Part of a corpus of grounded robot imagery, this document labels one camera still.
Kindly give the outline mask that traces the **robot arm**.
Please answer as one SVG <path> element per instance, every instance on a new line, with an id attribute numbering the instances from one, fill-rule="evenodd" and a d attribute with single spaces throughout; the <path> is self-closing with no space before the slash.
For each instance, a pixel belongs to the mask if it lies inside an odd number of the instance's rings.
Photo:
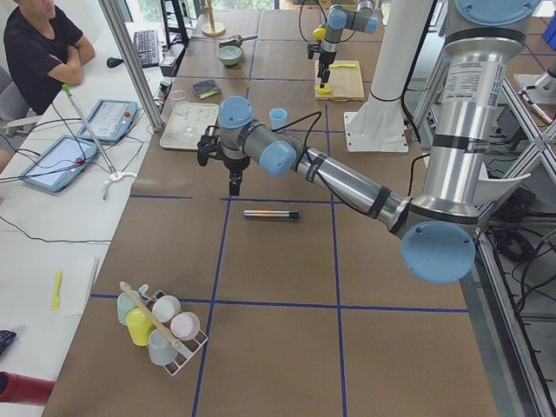
<path id="1" fill-rule="evenodd" d="M 293 170 L 328 189 L 400 237 L 407 269 L 433 283 L 449 283 L 472 268 L 478 206 L 504 195 L 514 180 L 480 178 L 481 146 L 488 138 L 508 62 L 523 49 L 534 1 L 456 1 L 445 49 L 450 56 L 440 119 L 423 190 L 401 197 L 299 139 L 257 121 L 240 96 L 222 101 L 222 150 L 235 161 L 257 162 L 271 175 Z"/>
<path id="2" fill-rule="evenodd" d="M 320 55 L 317 76 L 320 88 L 325 88 L 328 84 L 329 67 L 334 63 L 343 31 L 374 33 L 378 23 L 379 18 L 375 13 L 374 1 L 358 1 L 355 10 L 347 10 L 339 4 L 331 6 L 328 11 L 324 37 L 318 46 Z"/>

